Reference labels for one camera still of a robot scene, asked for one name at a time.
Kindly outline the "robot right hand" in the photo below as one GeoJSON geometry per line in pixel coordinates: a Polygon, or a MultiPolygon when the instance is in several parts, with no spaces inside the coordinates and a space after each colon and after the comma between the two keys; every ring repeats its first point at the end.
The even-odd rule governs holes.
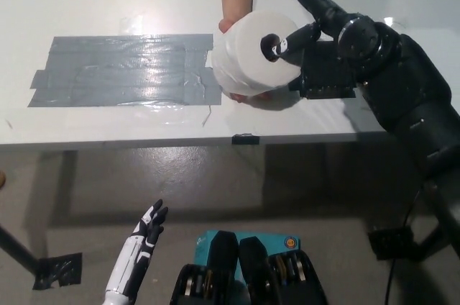
{"type": "Polygon", "coordinates": [[[278,42],[268,43],[268,37],[262,39],[262,53],[269,61],[291,60],[293,55],[309,48],[319,40],[321,33],[336,37],[346,24],[347,13],[332,0],[297,0],[308,11],[314,22],[306,24],[278,42]]]}

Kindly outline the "person's bare hand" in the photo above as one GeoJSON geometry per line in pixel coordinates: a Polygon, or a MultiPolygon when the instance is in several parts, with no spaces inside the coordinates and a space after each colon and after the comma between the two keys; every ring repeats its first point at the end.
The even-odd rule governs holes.
{"type": "MultiPolygon", "coordinates": [[[[236,22],[238,22],[241,19],[241,17],[224,17],[218,24],[218,29],[222,33],[226,33],[236,22]]],[[[249,99],[248,96],[244,96],[241,94],[233,94],[233,93],[227,93],[228,97],[238,103],[244,103],[247,102],[249,99]]],[[[256,99],[260,100],[269,100],[271,99],[271,95],[266,92],[262,94],[258,94],[255,96],[256,99]]]]}

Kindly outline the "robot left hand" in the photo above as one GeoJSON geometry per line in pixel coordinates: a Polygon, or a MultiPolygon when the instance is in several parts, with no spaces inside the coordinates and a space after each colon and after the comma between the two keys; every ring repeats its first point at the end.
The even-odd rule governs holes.
{"type": "Polygon", "coordinates": [[[134,304],[150,265],[168,208],[160,199],[143,214],[119,253],[104,294],[105,304],[134,304]]]}

